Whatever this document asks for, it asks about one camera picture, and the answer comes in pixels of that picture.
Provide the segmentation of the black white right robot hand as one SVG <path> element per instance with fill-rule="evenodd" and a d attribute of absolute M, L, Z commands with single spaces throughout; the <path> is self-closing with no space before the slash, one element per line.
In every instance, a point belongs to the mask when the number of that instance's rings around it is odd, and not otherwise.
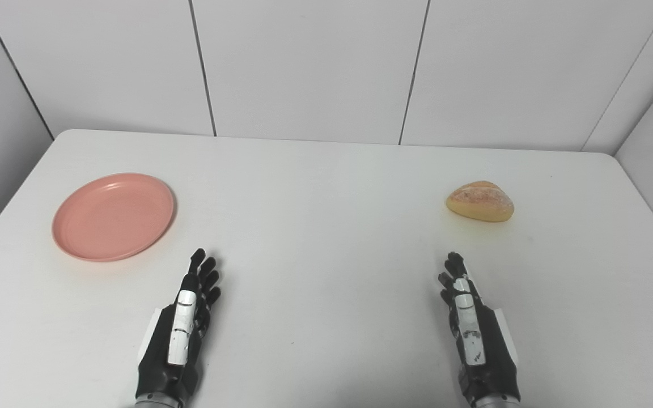
<path fill-rule="evenodd" d="M 460 390 L 471 407 L 521 407 L 518 365 L 503 316 L 485 305 L 463 257 L 448 254 L 440 296 L 460 359 Z"/>

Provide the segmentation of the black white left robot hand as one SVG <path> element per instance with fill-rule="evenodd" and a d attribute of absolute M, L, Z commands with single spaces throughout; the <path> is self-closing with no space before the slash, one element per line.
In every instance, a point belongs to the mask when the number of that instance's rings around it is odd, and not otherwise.
<path fill-rule="evenodd" d="M 138 362 L 135 407 L 186 407 L 200 384 L 200 354 L 221 296 L 216 260 L 195 250 L 173 303 L 156 315 Z"/>

